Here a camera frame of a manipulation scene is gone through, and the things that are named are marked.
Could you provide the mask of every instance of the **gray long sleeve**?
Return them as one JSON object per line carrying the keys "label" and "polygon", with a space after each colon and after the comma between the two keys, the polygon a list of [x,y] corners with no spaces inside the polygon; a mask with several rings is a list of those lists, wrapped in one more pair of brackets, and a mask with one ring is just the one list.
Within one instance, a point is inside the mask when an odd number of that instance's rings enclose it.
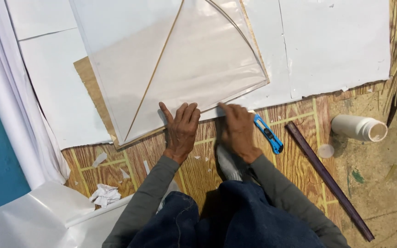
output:
{"label": "gray long sleeve", "polygon": [[127,247],[135,234],[156,214],[180,165],[162,156],[131,198],[102,248]]}
{"label": "gray long sleeve", "polygon": [[350,248],[339,228],[264,156],[252,164],[272,205],[306,222],[328,248]]}

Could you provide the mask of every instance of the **person's left hand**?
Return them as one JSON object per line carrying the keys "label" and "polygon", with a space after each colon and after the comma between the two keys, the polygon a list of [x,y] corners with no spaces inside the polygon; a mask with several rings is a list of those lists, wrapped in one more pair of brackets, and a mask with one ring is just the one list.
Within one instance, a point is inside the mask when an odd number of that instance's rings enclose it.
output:
{"label": "person's left hand", "polygon": [[173,119],[164,103],[160,102],[159,106],[168,121],[168,147],[163,155],[181,164],[194,148],[200,110],[197,109],[197,103],[189,105],[184,103],[177,110],[176,117]]}

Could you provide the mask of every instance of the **blue utility knife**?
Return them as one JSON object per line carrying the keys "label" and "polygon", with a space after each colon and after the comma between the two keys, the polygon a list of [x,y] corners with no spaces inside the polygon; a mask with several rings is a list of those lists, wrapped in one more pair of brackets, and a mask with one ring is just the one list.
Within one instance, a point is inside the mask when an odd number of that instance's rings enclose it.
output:
{"label": "blue utility knife", "polygon": [[270,145],[272,146],[273,153],[280,154],[283,151],[283,143],[277,138],[275,133],[272,132],[272,130],[263,121],[261,116],[257,113],[255,113],[254,123],[269,141]]}

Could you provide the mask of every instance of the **hand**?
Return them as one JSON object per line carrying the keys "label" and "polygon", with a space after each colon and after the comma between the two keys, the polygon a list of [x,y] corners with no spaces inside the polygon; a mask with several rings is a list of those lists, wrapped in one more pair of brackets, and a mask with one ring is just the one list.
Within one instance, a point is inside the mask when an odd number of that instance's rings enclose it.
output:
{"label": "hand", "polygon": [[253,163],[262,151],[254,146],[254,117],[240,105],[219,103],[226,113],[226,128],[221,139],[223,143],[246,163]]}
{"label": "hand", "polygon": [[168,147],[163,155],[181,164],[194,148],[200,110],[197,109],[197,103],[190,105],[184,103],[177,110],[176,117],[173,119],[164,103],[160,102],[159,106],[168,121]]}

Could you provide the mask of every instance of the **glue bottle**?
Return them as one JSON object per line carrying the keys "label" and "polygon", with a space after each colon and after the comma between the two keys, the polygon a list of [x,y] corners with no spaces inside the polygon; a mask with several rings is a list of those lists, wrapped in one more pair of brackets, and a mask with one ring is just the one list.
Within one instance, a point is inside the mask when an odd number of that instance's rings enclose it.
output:
{"label": "glue bottle", "polygon": [[387,126],[371,117],[338,115],[331,123],[332,131],[361,141],[378,142],[387,136]]}

